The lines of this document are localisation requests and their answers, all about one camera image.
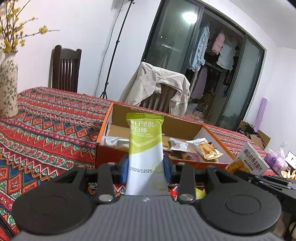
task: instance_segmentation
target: vase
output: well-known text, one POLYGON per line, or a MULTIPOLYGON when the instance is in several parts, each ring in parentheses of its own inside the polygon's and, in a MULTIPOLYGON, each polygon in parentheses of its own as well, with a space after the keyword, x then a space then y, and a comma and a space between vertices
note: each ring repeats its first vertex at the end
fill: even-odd
POLYGON ((18 113, 16 52, 4 53, 0 65, 0 117, 9 118, 18 113))

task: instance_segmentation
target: printed date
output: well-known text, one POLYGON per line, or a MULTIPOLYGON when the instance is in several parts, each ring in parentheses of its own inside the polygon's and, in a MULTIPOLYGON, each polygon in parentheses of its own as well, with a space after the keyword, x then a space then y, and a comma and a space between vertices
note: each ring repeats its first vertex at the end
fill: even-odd
POLYGON ((134 168, 134 167, 130 167, 131 171, 134 172, 141 172, 141 173, 151 173, 152 169, 139 169, 139 168, 134 168))

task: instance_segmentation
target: purple snack package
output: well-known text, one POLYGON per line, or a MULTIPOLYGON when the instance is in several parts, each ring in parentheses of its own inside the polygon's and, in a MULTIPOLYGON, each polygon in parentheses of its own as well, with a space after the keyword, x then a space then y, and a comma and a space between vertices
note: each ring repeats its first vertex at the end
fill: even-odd
POLYGON ((286 170, 288 168, 288 164, 285 161, 284 150, 281 149, 280 153, 276 153, 270 150, 264 160, 266 163, 277 173, 280 174, 281 170, 286 170))

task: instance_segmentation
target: red patterned tablecloth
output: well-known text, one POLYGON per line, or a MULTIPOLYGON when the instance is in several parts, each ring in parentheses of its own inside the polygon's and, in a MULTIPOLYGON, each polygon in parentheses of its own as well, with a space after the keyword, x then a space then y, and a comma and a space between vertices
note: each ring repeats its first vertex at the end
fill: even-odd
MULTIPOLYGON (((15 233, 11 208, 16 198, 75 165, 94 167, 96 139, 110 104, 88 95, 39 87, 19 94, 16 117, 0 118, 0 214, 15 233)), ((207 126, 235 156, 246 142, 262 157, 266 155, 239 133, 207 126)), ((117 195, 125 192, 123 185, 114 189, 117 195)), ((90 185, 89 193, 95 192, 95 184, 90 185)), ((8 237, 0 229, 1 240, 8 237)))

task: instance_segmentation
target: black circular cover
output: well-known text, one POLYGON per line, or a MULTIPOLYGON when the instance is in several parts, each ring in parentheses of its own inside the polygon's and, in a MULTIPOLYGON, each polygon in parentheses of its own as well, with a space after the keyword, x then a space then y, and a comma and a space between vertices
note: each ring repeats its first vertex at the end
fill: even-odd
POLYGON ((223 185, 202 200, 203 217, 215 228, 235 235, 253 235, 273 227, 281 215, 278 199, 256 186, 223 185))
POLYGON ((88 196, 64 183, 48 183, 30 190, 12 207, 17 227, 38 235, 61 234, 75 229, 91 212, 88 196))

